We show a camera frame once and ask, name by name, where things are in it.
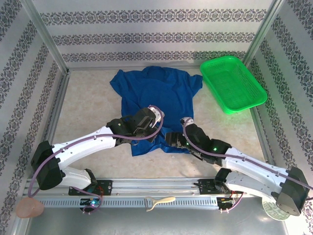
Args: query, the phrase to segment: patterned wallpaper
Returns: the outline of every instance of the patterned wallpaper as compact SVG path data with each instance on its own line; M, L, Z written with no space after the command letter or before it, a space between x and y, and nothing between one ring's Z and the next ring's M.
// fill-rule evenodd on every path
M58 65L18 0L0 0L0 235L11 230L60 88Z
M33 0L69 68L243 58L271 0Z
M312 0L287 0L249 65L268 93L268 100L257 110L275 163L302 169L310 185L313 185L312 15ZM289 229L296 227L304 229L305 234L313 234L313 202L305 204L298 220L293 219L293 224L286 222Z

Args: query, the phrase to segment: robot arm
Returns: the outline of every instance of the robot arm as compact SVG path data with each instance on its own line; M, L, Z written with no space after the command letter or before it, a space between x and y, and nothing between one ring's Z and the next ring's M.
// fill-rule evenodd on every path
M153 134L156 124L161 121L161 115L156 108L150 106L139 110L134 116L113 119L99 130L78 139L51 146L48 141L39 144L31 160L34 172L53 153L61 152L47 162L37 176L39 188L47 190L57 185L72 186L92 192L97 181L91 170L77 170L68 167L74 161L97 151L113 148L132 140L122 138L143 138ZM156 135L147 139L152 142Z
M243 191L266 197L274 201L283 211L291 215L300 215L309 189L282 176L287 175L307 184L300 169L292 167L291 170L286 170L269 165L240 152L224 141L210 139L191 118L183 118L181 123L185 126L188 139L198 149L193 147L182 133L168 133L167 143L178 148L187 148L190 154L202 161L221 166L215 178L217 185L225 185L232 191Z

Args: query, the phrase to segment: damask pattern wall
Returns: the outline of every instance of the damask pattern wall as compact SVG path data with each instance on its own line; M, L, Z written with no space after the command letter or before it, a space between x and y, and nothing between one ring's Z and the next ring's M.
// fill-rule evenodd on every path
M271 0L33 0L69 68L243 58Z
M0 235L11 231L62 73L18 0L0 0Z
M302 169L310 185L313 185L312 15L312 0L285 1L249 66L268 93L268 100L257 110L274 161L281 167ZM313 234L312 201L305 204L303 221L306 234ZM302 228L298 223L296 229Z

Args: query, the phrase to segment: black bracket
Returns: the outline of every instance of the black bracket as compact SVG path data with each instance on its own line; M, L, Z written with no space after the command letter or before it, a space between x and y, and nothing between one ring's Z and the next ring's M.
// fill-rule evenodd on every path
M112 180L97 180L98 184L96 185L95 189L93 190L92 193L97 194L101 196L101 190L99 187L103 189L103 196L111 196L112 192ZM88 194L79 192L72 187L69 187L68 190L69 196L88 196Z
M200 195L208 194L231 194L231 191L224 185L217 185L214 179L199 179L194 185L199 187Z

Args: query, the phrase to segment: green plastic basket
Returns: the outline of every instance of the green plastic basket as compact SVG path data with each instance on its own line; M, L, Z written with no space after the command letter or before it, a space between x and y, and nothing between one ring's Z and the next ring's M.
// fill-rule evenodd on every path
M263 104L268 95L245 65L234 56L223 56L200 66L203 80L226 114Z

